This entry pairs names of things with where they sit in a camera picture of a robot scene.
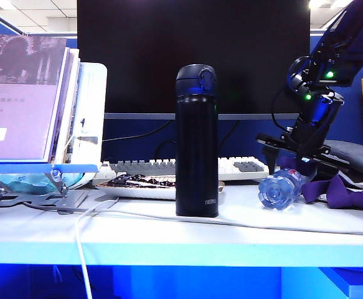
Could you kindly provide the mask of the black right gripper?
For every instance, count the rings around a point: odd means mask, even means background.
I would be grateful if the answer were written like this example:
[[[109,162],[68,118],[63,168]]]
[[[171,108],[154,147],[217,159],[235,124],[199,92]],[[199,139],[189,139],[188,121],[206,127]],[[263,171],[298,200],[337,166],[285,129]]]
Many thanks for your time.
[[[335,119],[344,97],[335,91],[315,91],[303,96],[301,111],[292,129],[279,138],[259,133],[256,140],[263,144],[263,155],[269,174],[275,172],[280,150],[287,150],[297,158],[319,159],[330,152],[324,145],[331,123]],[[309,159],[305,162],[306,181],[312,181],[318,174],[321,163]]]

